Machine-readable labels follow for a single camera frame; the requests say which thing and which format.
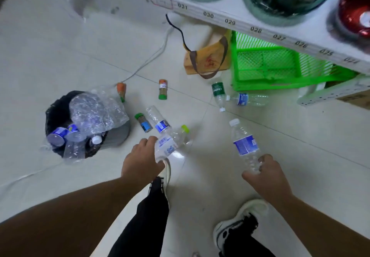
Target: sneaker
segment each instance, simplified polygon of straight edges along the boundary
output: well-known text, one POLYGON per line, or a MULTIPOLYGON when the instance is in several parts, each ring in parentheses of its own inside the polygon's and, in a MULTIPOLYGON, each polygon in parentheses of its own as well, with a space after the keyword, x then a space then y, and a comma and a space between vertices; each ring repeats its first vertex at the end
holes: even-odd
POLYGON ((157 189, 157 186, 156 186, 157 184, 158 184, 158 187, 159 187, 159 180, 160 180, 161 181, 160 183, 161 183, 162 193, 164 193, 164 195, 166 196, 166 199, 168 201, 166 188, 168 186, 169 179, 171 178, 171 166, 169 165, 169 160, 168 159, 163 160, 163 162, 164 162, 164 169, 161 171, 160 174, 158 174, 158 176, 153 180, 153 182, 150 183, 148 195, 149 195, 151 190, 156 190, 157 189))
POLYGON ((251 235, 258 227, 256 216, 265 215, 268 211, 268 204, 265 200, 256 199, 247 201, 239 209, 233 219, 221 221, 213 230, 213 241, 215 246, 224 254, 224 243, 230 234, 243 226, 243 234, 251 235))

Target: black trash bin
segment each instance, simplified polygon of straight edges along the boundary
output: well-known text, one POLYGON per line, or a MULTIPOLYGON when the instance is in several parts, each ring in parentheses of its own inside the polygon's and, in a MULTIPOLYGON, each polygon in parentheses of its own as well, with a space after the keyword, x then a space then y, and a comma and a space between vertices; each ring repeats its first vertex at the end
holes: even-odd
MULTIPOLYGON (((48 136, 56 128, 63 127, 68 121, 71 121, 69 103, 76 95, 84 93, 82 91, 71 91, 56 100, 48 110, 46 110, 45 135, 48 136)), ((130 134, 130 121, 128 120, 122 126, 113 128, 102 135, 102 142, 99 145, 90 146, 89 141, 85 146, 85 158, 94 156, 100 149, 107 149, 121 145, 130 134)), ((66 145, 53 149, 54 153, 63 156, 66 145)))

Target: hand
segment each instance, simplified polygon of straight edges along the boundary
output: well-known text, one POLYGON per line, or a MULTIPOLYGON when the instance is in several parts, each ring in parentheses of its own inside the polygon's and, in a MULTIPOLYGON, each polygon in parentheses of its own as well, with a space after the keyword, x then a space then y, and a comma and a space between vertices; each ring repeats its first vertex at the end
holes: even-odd
POLYGON ((271 155, 265 154, 258 161, 263 163, 261 173, 252 174, 244 171, 242 177, 276 208, 280 202, 292 195, 292 190, 280 164, 271 155))
POLYGON ((163 161, 155 162, 154 145, 158 138, 143 138, 123 161, 121 176, 143 189, 164 169, 163 161))

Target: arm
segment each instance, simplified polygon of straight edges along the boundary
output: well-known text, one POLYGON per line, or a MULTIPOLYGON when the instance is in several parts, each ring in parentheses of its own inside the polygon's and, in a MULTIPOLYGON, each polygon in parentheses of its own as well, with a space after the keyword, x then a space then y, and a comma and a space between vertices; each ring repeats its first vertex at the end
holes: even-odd
POLYGON ((242 177, 283 216, 313 257, 363 257, 370 240, 296 198, 277 161, 264 155, 261 173, 242 177))
POLYGON ((164 168, 156 137, 142 139, 123 162, 121 177, 65 194, 0 224, 0 256, 89 257, 126 204, 164 168))

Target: green container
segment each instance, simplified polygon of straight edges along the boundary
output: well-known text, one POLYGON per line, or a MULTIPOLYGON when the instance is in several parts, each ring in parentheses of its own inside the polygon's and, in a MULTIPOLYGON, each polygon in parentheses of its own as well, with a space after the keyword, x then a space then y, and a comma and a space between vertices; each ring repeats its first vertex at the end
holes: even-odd
POLYGON ((326 60, 280 47, 236 31, 231 37, 235 91, 289 89, 347 81, 357 73, 326 60))

